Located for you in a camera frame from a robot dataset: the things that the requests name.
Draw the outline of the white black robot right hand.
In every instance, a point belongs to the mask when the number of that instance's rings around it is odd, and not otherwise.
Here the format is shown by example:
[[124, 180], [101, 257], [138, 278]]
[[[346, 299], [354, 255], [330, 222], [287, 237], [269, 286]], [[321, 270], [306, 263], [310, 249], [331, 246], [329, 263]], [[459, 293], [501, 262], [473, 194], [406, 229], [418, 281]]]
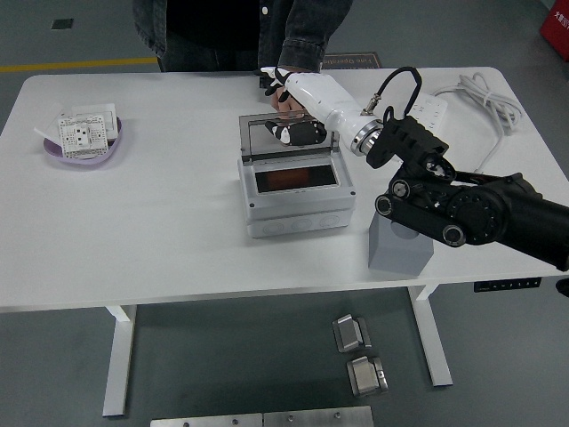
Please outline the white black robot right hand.
[[327, 131], [336, 132], [351, 152], [362, 156], [365, 139], [381, 127], [374, 115], [363, 115], [363, 108], [333, 77], [308, 72], [288, 72], [284, 68], [264, 67], [260, 72], [272, 80], [270, 88], [284, 89]]

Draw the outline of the person's left hand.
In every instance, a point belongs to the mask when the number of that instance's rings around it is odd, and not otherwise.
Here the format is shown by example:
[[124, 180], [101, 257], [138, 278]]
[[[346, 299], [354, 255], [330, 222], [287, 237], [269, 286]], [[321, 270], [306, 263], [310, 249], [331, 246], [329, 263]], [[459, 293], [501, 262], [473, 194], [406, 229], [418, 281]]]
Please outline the person's left hand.
[[272, 108], [283, 114], [293, 113], [293, 112], [300, 112], [304, 110], [304, 107], [297, 102], [286, 90], [284, 87], [278, 87], [270, 96], [269, 96], [270, 105]]

